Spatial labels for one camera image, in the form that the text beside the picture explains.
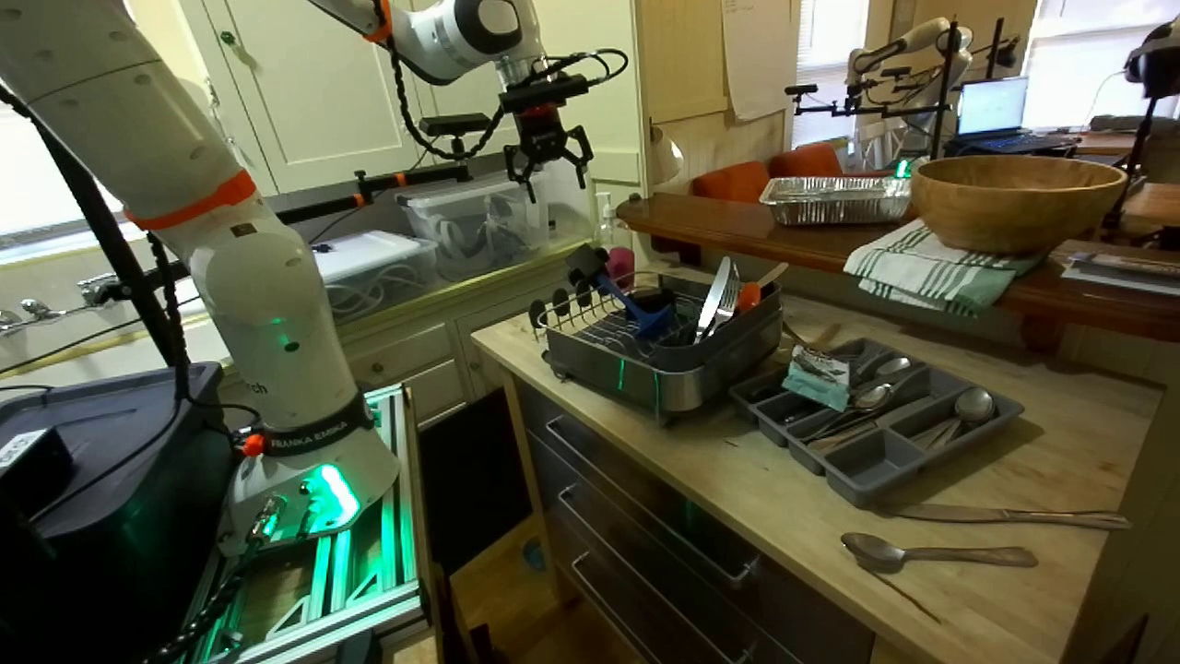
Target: knife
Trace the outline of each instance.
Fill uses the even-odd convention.
[[[1132,519],[1110,509],[978,509],[978,506],[884,506],[884,515],[942,525],[1073,525],[1097,532],[1129,532]]]

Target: shelf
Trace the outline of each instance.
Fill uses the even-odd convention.
[[[724,204],[700,194],[651,194],[617,211],[636,231],[678,244],[775,258],[820,273],[845,273],[845,258],[889,230],[783,230],[761,204]],[[1000,308],[1029,324],[1087,324],[1146,340],[1180,340],[1180,297],[1062,280],[1054,263],[1042,263],[1002,292]]]

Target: window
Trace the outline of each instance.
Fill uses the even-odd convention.
[[[35,120],[0,105],[0,246],[83,231],[83,211]]]
[[[1142,38],[1176,19],[1180,0],[1042,0],[1029,48],[1029,112],[1026,124],[1087,124],[1097,115],[1142,115],[1139,86],[1121,66]]]
[[[803,0],[801,3],[801,71],[797,86],[820,86],[803,105],[845,99],[850,51],[862,48],[869,25],[869,0]],[[857,118],[826,112],[793,118],[793,145],[857,134]]]

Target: metal spoon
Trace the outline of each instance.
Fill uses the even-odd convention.
[[[963,392],[955,398],[955,417],[930,440],[930,453],[952,441],[963,428],[978,428],[997,417],[997,398],[984,386]]]
[[[861,366],[851,371],[851,386],[869,378],[869,376],[898,376],[898,371],[906,371],[914,370],[914,361],[906,354],[881,354],[881,357],[869,357],[866,366]]]
[[[851,551],[861,567],[899,573],[906,560],[970,560],[970,564],[1006,564],[1037,567],[1037,554],[1026,544],[893,544],[866,532],[845,532],[842,543]]]
[[[919,378],[924,371],[899,371],[898,378],[881,378],[874,386],[862,386],[851,393],[851,408],[850,414],[837,414],[833,420],[820,423],[812,430],[812,440],[820,434],[833,434],[833,430],[845,430],[850,423],[861,423],[861,420],[874,420],[877,414],[884,414],[889,405],[898,405],[903,393],[910,393],[910,385]]]

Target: towel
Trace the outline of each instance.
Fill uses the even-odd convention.
[[[1042,255],[1002,258],[946,246],[924,216],[862,244],[850,255],[845,273],[861,289],[893,301],[978,318],[1016,278],[1029,273]]]

